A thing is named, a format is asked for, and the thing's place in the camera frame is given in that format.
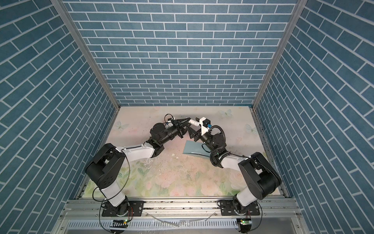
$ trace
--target blue brick wall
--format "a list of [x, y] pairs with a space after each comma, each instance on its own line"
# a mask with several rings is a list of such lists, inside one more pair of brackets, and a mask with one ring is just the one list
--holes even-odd
[[52, 230], [113, 114], [51, 2], [0, 1], [0, 233]]
[[296, 0], [64, 1], [123, 105], [249, 105]]
[[373, 13], [309, 0], [258, 106], [312, 233], [374, 233]]

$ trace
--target black mounting plate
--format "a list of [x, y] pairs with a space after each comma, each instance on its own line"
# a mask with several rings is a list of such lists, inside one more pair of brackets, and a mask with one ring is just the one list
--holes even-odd
[[[129, 210], [131, 210], [132, 208], [132, 216], [133, 217], [139, 217], [141, 216], [142, 212], [143, 212], [143, 206], [144, 206], [144, 201], [129, 201]], [[105, 205], [105, 210], [103, 209], [102, 211], [102, 217], [116, 217], [116, 218], [119, 218], [120, 216], [117, 216], [116, 215], [116, 211], [114, 209], [115, 207], [113, 206], [107, 206]]]
[[[235, 212], [233, 200], [219, 200], [219, 202], [222, 216], [240, 215]], [[260, 215], [260, 210], [258, 209], [258, 204], [256, 201], [249, 204], [249, 214]]]

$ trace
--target robotic arm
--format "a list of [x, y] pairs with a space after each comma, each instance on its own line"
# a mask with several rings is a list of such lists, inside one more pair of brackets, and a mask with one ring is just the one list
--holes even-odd
[[[156, 157], [163, 151], [163, 144], [176, 136], [183, 138], [187, 132], [191, 139], [202, 140], [211, 150], [210, 161], [214, 166], [231, 168], [243, 174], [247, 187], [233, 197], [233, 205], [237, 213], [246, 213], [249, 204], [257, 199], [262, 200], [281, 184], [281, 178], [261, 153], [256, 152], [245, 157], [232, 155], [227, 151], [224, 131], [220, 126], [212, 126], [210, 120], [170, 118], [164, 124], [155, 124], [150, 130], [151, 137], [141, 145], [115, 147], [110, 143], [105, 144], [85, 167], [87, 175], [96, 183], [110, 204], [117, 208], [118, 215], [125, 213], [128, 204], [127, 197], [116, 182], [120, 168], [126, 164], [125, 158], [134, 161]], [[191, 125], [200, 126], [200, 129], [195, 131]], [[215, 128], [220, 132], [212, 135], [212, 130]]]

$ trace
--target wall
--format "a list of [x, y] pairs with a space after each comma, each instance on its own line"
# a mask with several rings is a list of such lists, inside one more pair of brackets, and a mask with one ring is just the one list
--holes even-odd
[[374, 233], [373, 12], [309, 0], [258, 106], [312, 233]]
[[64, 1], [123, 106], [251, 104], [295, 2]]
[[49, 0], [0, 6], [0, 233], [44, 233], [114, 109]]

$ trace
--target floral tabletop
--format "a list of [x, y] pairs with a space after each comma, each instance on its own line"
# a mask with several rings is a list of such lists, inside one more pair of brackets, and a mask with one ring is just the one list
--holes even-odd
[[[164, 122], [165, 114], [175, 118], [210, 119], [226, 135], [226, 149], [240, 155], [265, 152], [248, 107], [122, 107], [107, 143], [115, 146], [138, 145], [146, 141], [154, 124]], [[130, 178], [123, 192], [128, 197], [226, 196], [245, 188], [239, 171], [214, 167], [208, 157], [183, 154], [188, 134], [164, 144], [156, 158], [130, 162]], [[120, 186], [129, 173], [127, 165], [117, 177]], [[91, 197], [96, 185], [90, 180], [83, 197]], [[103, 197], [96, 190], [95, 197]]]

